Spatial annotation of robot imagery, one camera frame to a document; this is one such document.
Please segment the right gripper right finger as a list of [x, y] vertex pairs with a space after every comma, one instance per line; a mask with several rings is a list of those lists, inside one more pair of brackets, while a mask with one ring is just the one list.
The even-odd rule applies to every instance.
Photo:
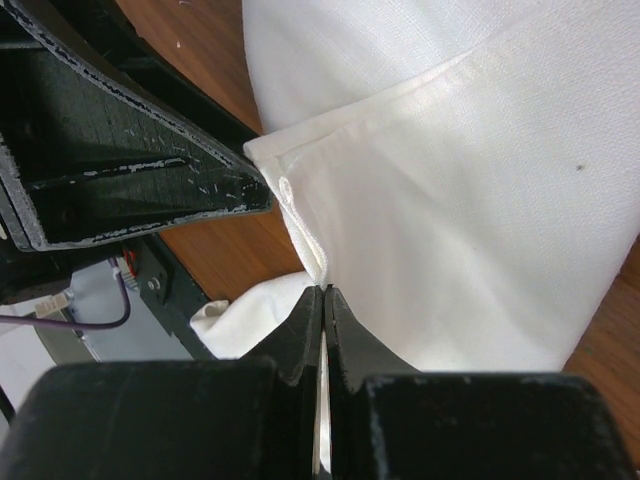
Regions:
[[324, 306], [329, 389], [334, 395], [354, 395], [369, 377], [419, 373], [357, 320], [333, 285], [325, 291]]

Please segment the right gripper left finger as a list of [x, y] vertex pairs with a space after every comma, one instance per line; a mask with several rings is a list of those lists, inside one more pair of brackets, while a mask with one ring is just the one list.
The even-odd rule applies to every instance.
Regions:
[[307, 287], [287, 318], [242, 359], [269, 359], [288, 385], [297, 385], [306, 374], [315, 379], [321, 357], [323, 302], [320, 287]]

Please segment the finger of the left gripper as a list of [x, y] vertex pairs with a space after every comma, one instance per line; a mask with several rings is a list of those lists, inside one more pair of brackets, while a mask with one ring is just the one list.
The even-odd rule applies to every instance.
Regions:
[[20, 250], [91, 248], [270, 209], [254, 133], [113, 1], [1, 5], [1, 224]]

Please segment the white cloth napkin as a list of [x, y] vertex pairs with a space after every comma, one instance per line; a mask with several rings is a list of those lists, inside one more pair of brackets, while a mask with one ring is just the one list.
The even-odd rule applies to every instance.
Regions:
[[558, 371], [639, 233], [635, 1], [246, 1], [248, 142], [303, 271], [191, 320], [235, 359], [338, 287], [423, 371]]

